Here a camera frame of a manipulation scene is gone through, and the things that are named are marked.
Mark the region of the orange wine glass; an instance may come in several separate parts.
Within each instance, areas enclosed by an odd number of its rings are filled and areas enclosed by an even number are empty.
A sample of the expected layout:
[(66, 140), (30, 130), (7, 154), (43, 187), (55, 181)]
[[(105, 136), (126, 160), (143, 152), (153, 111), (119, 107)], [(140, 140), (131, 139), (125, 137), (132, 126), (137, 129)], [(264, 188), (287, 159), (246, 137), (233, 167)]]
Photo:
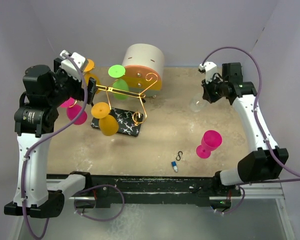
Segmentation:
[(98, 120), (99, 129), (105, 136), (112, 136), (119, 130), (117, 120), (110, 113), (110, 106), (106, 102), (98, 102), (91, 108), (91, 114)]
[(91, 59), (87, 59), (88, 63), (83, 71), (83, 76), (86, 82), (87, 87), (89, 86), (89, 79), (93, 78), (96, 80), (96, 84), (97, 85), (101, 85), (100, 79), (97, 77), (97, 75), (95, 75), (92, 70), (95, 68), (95, 63), (93, 60)]

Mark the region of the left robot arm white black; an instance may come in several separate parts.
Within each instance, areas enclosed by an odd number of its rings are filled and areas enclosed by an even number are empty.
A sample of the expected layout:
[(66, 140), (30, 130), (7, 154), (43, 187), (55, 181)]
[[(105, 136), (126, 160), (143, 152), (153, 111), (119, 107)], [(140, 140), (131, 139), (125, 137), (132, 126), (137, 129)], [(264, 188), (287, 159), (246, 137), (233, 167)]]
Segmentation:
[(25, 91), (14, 114), (14, 130), (19, 149), (18, 181), (13, 200), (4, 214), (37, 219), (58, 217), (65, 201), (79, 193), (93, 191), (88, 172), (73, 171), (55, 187), (47, 186), (48, 153), (59, 116), (58, 108), (67, 100), (88, 104), (96, 92), (95, 81), (85, 84), (83, 70), (88, 61), (82, 56), (62, 56), (53, 67), (29, 67), (22, 79)]

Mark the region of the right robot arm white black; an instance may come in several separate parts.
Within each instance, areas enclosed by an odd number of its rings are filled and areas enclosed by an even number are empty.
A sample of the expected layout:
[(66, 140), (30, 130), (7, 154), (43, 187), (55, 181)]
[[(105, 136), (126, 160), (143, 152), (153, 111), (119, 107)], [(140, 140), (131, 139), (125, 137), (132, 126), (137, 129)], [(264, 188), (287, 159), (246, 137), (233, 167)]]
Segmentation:
[(216, 173), (218, 180), (212, 183), (212, 190), (218, 196), (225, 195), (231, 185), (261, 182), (277, 179), (289, 153), (280, 148), (265, 123), (257, 90), (252, 82), (245, 82), (239, 62), (224, 63), (222, 73), (217, 65), (207, 61), (198, 70), (205, 75), (201, 85), (202, 98), (210, 104), (226, 98), (238, 113), (248, 143), (249, 154), (241, 159), (233, 169)]

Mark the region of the clear wine glass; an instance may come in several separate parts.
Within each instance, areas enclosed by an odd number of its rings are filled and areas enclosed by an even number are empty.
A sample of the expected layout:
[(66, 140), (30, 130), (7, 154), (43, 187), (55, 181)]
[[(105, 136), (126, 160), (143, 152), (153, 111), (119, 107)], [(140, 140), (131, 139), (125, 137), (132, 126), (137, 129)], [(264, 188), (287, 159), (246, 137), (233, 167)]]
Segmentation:
[(189, 108), (196, 113), (200, 112), (207, 104), (208, 102), (203, 99), (203, 94), (197, 93), (192, 97), (189, 103)]

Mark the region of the green wine glass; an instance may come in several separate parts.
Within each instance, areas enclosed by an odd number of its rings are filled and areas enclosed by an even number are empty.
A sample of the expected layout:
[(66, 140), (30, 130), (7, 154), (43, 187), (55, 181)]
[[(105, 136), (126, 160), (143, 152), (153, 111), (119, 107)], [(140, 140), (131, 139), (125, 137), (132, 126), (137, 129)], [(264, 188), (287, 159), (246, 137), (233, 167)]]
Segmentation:
[(118, 89), (121, 91), (129, 91), (129, 86), (122, 77), (125, 75), (126, 69), (124, 66), (116, 64), (111, 66), (108, 69), (108, 75), (115, 79), (115, 82), (112, 84), (114, 89)]

